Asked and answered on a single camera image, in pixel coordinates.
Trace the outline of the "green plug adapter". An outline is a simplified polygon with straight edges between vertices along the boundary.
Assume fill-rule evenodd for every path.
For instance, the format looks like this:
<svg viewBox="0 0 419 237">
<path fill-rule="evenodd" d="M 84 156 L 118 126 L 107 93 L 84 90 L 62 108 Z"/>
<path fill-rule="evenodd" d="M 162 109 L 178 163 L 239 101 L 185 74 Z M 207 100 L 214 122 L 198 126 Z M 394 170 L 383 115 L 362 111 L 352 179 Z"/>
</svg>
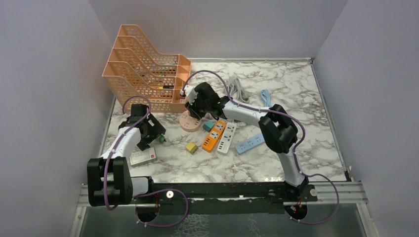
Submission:
<svg viewBox="0 0 419 237">
<path fill-rule="evenodd" d="M 162 135 L 162 134 L 159 134 L 157 137 L 156 137 L 156 139 L 155 139 L 157 142 L 159 142 L 159 143 L 161 143 L 161 144 L 163 144 L 164 142 L 166 142 L 166 138 L 165 138 L 165 136 L 164 135 Z"/>
</svg>

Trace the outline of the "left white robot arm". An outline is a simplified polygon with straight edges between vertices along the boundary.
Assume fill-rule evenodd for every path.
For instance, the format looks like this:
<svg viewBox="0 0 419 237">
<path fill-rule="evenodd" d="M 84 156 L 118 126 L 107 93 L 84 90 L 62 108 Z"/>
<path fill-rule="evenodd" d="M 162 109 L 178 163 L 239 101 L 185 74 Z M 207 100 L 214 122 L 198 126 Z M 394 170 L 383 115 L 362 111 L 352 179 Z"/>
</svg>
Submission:
<svg viewBox="0 0 419 237">
<path fill-rule="evenodd" d="M 133 104 L 130 116 L 118 127 L 109 149 L 87 163 L 88 202 L 113 210 L 129 204 L 134 196 L 128 162 L 135 148 L 144 151 L 163 136 L 166 129 L 144 104 Z"/>
</svg>

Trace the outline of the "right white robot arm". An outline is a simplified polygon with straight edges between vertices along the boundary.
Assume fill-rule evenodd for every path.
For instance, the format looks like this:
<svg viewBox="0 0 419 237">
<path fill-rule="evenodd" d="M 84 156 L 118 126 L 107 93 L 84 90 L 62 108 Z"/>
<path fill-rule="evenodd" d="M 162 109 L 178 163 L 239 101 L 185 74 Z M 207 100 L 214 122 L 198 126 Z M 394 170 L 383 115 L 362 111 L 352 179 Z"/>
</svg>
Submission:
<svg viewBox="0 0 419 237">
<path fill-rule="evenodd" d="M 298 128 L 282 106 L 256 107 L 228 95 L 219 97 L 207 82 L 186 85 L 180 95 L 187 99 L 185 107 L 196 119 L 211 114 L 215 119 L 232 119 L 257 126 L 267 147 L 279 157 L 285 175 L 286 197 L 297 201 L 304 196 L 308 178 L 302 173 L 301 163 L 293 151 Z"/>
</svg>

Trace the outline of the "teal cube plug adapter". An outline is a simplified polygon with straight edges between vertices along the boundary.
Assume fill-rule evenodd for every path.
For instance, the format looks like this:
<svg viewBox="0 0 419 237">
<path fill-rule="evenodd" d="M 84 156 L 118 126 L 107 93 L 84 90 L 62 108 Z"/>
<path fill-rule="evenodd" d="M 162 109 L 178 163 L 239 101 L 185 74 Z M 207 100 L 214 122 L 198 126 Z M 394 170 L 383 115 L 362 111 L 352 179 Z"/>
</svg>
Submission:
<svg viewBox="0 0 419 237">
<path fill-rule="evenodd" d="M 213 121 L 206 121 L 203 125 L 203 130 L 206 132 L 210 132 L 212 128 L 214 127 L 215 123 Z"/>
</svg>

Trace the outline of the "yellow cube plug adapter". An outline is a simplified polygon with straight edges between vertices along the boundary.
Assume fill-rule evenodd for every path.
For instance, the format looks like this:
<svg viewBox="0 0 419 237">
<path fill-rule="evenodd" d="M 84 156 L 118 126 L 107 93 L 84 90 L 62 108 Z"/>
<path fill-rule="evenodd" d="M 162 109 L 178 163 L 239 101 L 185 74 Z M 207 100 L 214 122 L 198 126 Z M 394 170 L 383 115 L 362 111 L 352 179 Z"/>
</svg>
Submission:
<svg viewBox="0 0 419 237">
<path fill-rule="evenodd" d="M 186 151 L 188 151 L 190 154 L 194 154 L 197 149 L 198 146 L 194 143 L 194 142 L 189 142 L 186 146 L 185 146 Z"/>
</svg>

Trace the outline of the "white red labelled box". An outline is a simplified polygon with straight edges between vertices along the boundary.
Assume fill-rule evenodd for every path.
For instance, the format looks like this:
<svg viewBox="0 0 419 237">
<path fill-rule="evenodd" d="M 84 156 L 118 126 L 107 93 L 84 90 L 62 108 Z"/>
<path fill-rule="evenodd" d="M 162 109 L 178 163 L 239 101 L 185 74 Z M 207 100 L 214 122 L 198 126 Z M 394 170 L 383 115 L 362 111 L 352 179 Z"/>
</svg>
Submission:
<svg viewBox="0 0 419 237">
<path fill-rule="evenodd" d="M 134 152 L 130 155 L 130 165 L 132 167 L 144 165 L 157 160 L 155 149 L 148 148 L 144 151 Z"/>
</svg>

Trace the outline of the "round pink power strip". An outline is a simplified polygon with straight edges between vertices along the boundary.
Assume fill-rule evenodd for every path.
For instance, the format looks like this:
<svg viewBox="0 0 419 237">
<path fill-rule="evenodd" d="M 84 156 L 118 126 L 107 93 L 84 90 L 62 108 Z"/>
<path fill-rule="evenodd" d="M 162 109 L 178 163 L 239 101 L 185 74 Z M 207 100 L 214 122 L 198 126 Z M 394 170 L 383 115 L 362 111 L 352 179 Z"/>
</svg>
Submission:
<svg viewBox="0 0 419 237">
<path fill-rule="evenodd" d="M 194 132 L 201 127 L 202 120 L 192 117 L 189 111 L 184 111 L 180 116 L 179 124 L 184 131 Z"/>
</svg>

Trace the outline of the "white power strip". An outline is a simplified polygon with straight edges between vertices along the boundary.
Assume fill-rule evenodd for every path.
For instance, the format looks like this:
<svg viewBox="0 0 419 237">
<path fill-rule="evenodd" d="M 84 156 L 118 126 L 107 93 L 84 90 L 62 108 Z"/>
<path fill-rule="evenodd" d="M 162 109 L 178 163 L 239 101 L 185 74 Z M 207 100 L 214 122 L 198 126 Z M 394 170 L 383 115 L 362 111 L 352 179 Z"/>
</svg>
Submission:
<svg viewBox="0 0 419 237">
<path fill-rule="evenodd" d="M 237 125 L 233 122 L 228 122 L 226 124 L 226 128 L 224 129 L 224 132 L 220 138 L 220 141 L 216 150 L 217 153 L 224 156 L 227 155 L 231 142 L 232 142 L 232 138 L 235 134 L 236 128 L 237 128 Z"/>
</svg>

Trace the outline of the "orange power strip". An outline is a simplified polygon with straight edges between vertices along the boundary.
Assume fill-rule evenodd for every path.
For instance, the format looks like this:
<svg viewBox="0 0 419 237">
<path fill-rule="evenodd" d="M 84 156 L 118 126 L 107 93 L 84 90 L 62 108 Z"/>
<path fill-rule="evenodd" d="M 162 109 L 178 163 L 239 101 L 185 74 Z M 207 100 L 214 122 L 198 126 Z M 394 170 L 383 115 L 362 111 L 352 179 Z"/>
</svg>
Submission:
<svg viewBox="0 0 419 237">
<path fill-rule="evenodd" d="M 211 131 L 207 135 L 206 139 L 202 144 L 202 149 L 206 152 L 212 152 L 216 147 L 220 137 L 222 136 L 226 128 L 226 123 L 223 121 L 217 121 L 212 127 Z"/>
</svg>

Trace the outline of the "blue power strip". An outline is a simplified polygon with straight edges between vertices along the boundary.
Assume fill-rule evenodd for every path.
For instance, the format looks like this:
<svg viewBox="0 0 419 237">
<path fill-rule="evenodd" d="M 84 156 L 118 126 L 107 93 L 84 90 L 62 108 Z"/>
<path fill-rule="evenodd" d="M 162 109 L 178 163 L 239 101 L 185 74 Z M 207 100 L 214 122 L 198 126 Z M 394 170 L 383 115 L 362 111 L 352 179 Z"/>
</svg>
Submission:
<svg viewBox="0 0 419 237">
<path fill-rule="evenodd" d="M 258 147 L 259 145 L 262 145 L 263 143 L 265 143 L 265 141 L 264 141 L 262 133 L 260 133 L 243 142 L 240 142 L 239 144 L 235 146 L 235 149 L 239 155 L 242 155 Z"/>
</svg>

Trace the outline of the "orange mesh file organizer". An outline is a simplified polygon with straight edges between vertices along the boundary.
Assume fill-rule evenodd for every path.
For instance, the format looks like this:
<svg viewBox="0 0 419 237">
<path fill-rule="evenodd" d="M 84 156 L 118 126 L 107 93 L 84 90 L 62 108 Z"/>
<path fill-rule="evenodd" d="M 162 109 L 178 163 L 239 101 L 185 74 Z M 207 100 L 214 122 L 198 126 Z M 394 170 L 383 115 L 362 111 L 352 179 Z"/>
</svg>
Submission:
<svg viewBox="0 0 419 237">
<path fill-rule="evenodd" d="M 150 100 L 157 113 L 183 113 L 186 100 L 180 96 L 191 72 L 191 61 L 182 54 L 156 50 L 138 25 L 121 25 L 103 78 L 121 106 Z"/>
</svg>

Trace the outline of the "black mounting rail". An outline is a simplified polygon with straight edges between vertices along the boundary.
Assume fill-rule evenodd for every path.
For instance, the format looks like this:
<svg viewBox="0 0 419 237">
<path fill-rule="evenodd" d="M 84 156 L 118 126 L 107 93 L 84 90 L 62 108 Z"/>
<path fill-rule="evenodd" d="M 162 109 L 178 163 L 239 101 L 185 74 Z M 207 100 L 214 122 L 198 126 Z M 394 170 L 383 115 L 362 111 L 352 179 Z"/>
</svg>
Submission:
<svg viewBox="0 0 419 237">
<path fill-rule="evenodd" d="M 296 196 L 284 182 L 155 183 L 149 197 L 134 196 L 131 204 L 160 215 L 283 214 L 292 204 L 316 202 L 313 185 Z"/>
</svg>

